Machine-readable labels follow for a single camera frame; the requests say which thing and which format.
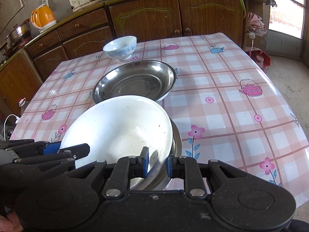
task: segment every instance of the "metal tray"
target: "metal tray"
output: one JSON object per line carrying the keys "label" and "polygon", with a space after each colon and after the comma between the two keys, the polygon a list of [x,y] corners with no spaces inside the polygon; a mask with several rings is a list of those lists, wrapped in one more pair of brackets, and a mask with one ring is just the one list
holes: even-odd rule
{"label": "metal tray", "polygon": [[96,84],[92,92],[95,104],[106,99],[137,95],[156,102],[164,99],[176,81],[174,69],[163,62],[142,60],[119,66]]}
{"label": "metal tray", "polygon": [[[172,120],[171,123],[173,128],[173,143],[170,154],[174,155],[175,157],[179,157],[182,153],[181,136],[176,124]],[[146,186],[143,184],[143,181],[141,181],[134,188],[134,190],[162,190],[170,181],[171,178],[167,176],[166,166],[164,164],[153,181],[151,181]]]}

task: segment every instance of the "power outlet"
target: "power outlet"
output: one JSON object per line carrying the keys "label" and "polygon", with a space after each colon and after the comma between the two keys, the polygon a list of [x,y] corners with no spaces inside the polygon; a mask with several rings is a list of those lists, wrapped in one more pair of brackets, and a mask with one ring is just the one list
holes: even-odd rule
{"label": "power outlet", "polygon": [[48,5],[48,0],[42,0],[42,3],[43,3],[43,4],[46,4],[47,6],[49,6],[49,5]]}

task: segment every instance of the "human hand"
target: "human hand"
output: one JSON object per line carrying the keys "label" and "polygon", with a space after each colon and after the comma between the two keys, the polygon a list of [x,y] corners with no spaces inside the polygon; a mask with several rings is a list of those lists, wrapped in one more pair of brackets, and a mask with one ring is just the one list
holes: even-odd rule
{"label": "human hand", "polygon": [[0,216],[0,231],[2,232],[21,232],[23,227],[21,226],[19,219],[15,212],[10,212],[7,217]]}

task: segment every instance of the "large white bowl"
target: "large white bowl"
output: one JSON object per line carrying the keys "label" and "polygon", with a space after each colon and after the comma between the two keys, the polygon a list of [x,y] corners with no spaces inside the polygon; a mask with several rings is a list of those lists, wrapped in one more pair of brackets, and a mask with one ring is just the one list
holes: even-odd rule
{"label": "large white bowl", "polygon": [[120,61],[131,57],[136,49],[137,38],[135,36],[124,36],[107,43],[103,50],[110,58],[116,58]]}
{"label": "large white bowl", "polygon": [[[168,157],[173,139],[171,121],[165,110],[151,99],[127,95],[96,104],[84,112],[66,132],[60,148],[87,143],[90,153],[75,162],[76,168],[93,161],[115,163],[124,156],[138,156],[149,148],[147,186]],[[135,187],[141,179],[132,179]]]}

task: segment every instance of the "white conduit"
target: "white conduit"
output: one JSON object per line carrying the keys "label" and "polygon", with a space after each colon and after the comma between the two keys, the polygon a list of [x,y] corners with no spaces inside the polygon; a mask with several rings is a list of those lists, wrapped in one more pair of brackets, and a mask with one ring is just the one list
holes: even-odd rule
{"label": "white conduit", "polygon": [[12,18],[23,8],[24,4],[23,4],[23,1],[20,0],[20,8],[13,14],[13,16],[7,21],[7,23],[3,26],[3,28],[1,29],[0,31],[0,34],[1,32],[4,30],[4,28],[8,25],[8,23],[12,20]]}

